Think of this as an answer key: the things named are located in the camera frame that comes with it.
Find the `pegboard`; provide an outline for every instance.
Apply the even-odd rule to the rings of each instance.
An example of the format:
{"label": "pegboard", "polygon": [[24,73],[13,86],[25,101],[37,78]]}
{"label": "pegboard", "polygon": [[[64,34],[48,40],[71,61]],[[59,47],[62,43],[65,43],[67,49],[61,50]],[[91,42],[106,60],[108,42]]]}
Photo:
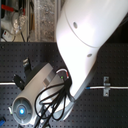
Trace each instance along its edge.
{"label": "pegboard", "polygon": [[[56,43],[0,43],[0,81],[11,81],[14,74],[25,80],[22,60],[29,57],[32,67],[49,62],[54,70],[65,67]],[[97,57],[97,72],[89,86],[103,85],[103,77],[109,76],[112,86],[128,86],[128,44],[103,45]],[[20,90],[15,86],[0,86],[0,117],[6,118],[1,128],[18,125],[9,114]],[[110,90],[108,98],[103,90],[85,90],[70,116],[61,122],[51,120],[53,128],[127,128],[128,90]]]}

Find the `metal clamp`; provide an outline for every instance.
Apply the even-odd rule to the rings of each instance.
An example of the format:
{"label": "metal clamp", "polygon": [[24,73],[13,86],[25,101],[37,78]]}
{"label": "metal clamp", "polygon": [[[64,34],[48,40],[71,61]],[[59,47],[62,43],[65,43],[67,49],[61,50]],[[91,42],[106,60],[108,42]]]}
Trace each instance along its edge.
{"label": "metal clamp", "polygon": [[103,89],[103,96],[109,97],[109,90],[110,90],[110,83],[109,83],[109,77],[105,76],[103,79],[104,89]]}

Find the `cable bundle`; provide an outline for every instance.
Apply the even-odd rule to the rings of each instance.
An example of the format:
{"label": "cable bundle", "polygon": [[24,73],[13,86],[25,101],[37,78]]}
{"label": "cable bundle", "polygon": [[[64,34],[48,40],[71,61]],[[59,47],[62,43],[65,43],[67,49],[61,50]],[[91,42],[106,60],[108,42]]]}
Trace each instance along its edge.
{"label": "cable bundle", "polygon": [[[50,87],[44,89],[43,91],[41,91],[41,92],[38,94],[38,96],[37,96],[36,99],[35,99],[35,112],[36,112],[37,116],[39,117],[39,120],[38,120],[37,123],[35,124],[34,128],[37,128],[37,127],[39,126],[41,119],[44,120],[43,128],[45,128],[46,126],[49,125],[49,120],[50,120],[51,118],[53,118],[53,119],[56,120],[56,121],[59,121],[59,120],[63,117],[64,111],[65,111],[65,105],[66,105],[66,97],[68,96],[68,98],[69,98],[69,100],[70,100],[71,102],[75,102],[74,97],[72,97],[71,94],[70,94],[70,92],[69,92],[70,87],[71,87],[71,84],[72,84],[71,79],[67,79],[64,83],[50,86]],[[42,105],[42,113],[41,113],[41,116],[40,116],[40,115],[38,114],[37,108],[36,108],[36,102],[37,102],[37,99],[39,98],[39,96],[42,95],[45,91],[47,91],[47,90],[49,90],[49,89],[51,89],[51,88],[61,87],[61,86],[62,86],[62,88],[61,88],[59,91],[57,91],[57,92],[55,92],[54,94],[52,94],[52,95],[50,95],[50,96],[48,96],[48,97],[42,99],[42,100],[39,102],[39,104]],[[54,97],[54,96],[56,96],[56,97],[54,98],[54,100],[53,100],[52,102],[50,102],[50,103],[43,103],[43,102],[45,102],[46,100],[48,100],[48,99],[50,99],[50,98],[52,98],[52,97]],[[64,100],[63,111],[62,111],[62,113],[61,113],[61,115],[60,115],[59,118],[55,118],[55,117],[54,117],[54,113],[55,113],[55,111],[57,110],[58,106],[60,105],[60,103],[61,103],[63,100]],[[50,115],[48,115],[48,116],[46,117],[46,112],[48,111],[48,109],[49,109],[50,107],[52,108],[52,112],[51,112]]]}

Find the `white robot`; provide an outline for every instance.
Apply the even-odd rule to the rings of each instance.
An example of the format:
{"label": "white robot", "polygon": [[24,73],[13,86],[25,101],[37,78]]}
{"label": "white robot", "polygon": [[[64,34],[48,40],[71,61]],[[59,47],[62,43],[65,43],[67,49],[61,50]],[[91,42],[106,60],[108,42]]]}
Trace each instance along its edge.
{"label": "white robot", "polygon": [[[50,64],[39,66],[13,102],[15,120],[21,125],[36,124],[36,128],[41,119],[45,126],[51,117],[66,119],[91,80],[100,47],[127,13],[128,0],[67,0],[57,24],[56,39],[70,79],[63,82]],[[59,90],[64,92],[64,98],[56,100]],[[44,117],[46,109],[52,114],[50,117]]]}

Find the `white cylinder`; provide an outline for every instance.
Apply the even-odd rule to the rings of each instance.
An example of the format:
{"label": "white cylinder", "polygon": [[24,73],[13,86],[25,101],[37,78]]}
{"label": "white cylinder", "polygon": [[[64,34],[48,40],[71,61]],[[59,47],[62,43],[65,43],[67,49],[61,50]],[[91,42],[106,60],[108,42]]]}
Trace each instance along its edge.
{"label": "white cylinder", "polygon": [[127,12],[128,0],[67,0],[65,3],[65,15],[70,28],[91,47],[101,47]]}

